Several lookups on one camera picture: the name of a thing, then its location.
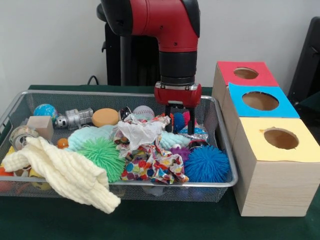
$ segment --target cream knit cloth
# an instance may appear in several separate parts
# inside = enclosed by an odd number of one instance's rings
[[[109,191],[106,170],[76,152],[58,149],[44,138],[26,139],[27,145],[2,161],[6,172],[28,165],[61,196],[80,204],[93,205],[110,214],[120,204],[120,198]]]

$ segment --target colorful patterned cloth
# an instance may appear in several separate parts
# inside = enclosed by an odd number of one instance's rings
[[[129,154],[126,159],[128,164],[121,175],[122,180],[151,180],[165,184],[173,184],[175,180],[189,181],[181,156],[156,145],[143,144],[135,155]]]
[[[128,127],[132,127],[133,131],[130,134],[125,134],[121,131],[118,123],[118,130],[113,138],[117,144],[116,148],[120,150],[120,155],[126,156],[127,164],[121,175],[122,180],[151,180],[165,184],[173,184],[174,181],[189,181],[185,175],[181,156],[162,149],[159,144],[162,128],[170,122],[168,116],[159,116],[148,122],[140,122],[130,114],[124,122],[127,125],[130,124]],[[132,142],[132,140],[136,141],[137,136],[145,136],[144,128],[150,126],[159,128],[157,129],[159,131],[153,132],[154,137],[150,138],[152,140],[138,146],[136,142]]]

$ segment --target red box lid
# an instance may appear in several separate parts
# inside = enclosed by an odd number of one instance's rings
[[[276,79],[264,62],[218,61],[225,85],[278,87]]]

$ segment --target dark green tablecloth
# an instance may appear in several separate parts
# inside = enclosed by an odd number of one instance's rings
[[[152,87],[31,86],[30,89],[152,93]],[[204,95],[211,95],[205,88]],[[306,217],[241,217],[232,189],[219,203],[124,200],[107,215],[64,198],[0,197],[0,233],[15,239],[319,240],[320,191]]]

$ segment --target wooden box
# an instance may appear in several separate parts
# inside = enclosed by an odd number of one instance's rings
[[[320,183],[320,147],[298,118],[240,117],[233,151],[241,216],[302,217]]]
[[[299,118],[278,86],[240,86],[229,83],[222,112],[232,146],[239,117]]]
[[[229,83],[243,86],[278,86],[264,62],[218,61],[215,67],[212,96],[223,109]]]

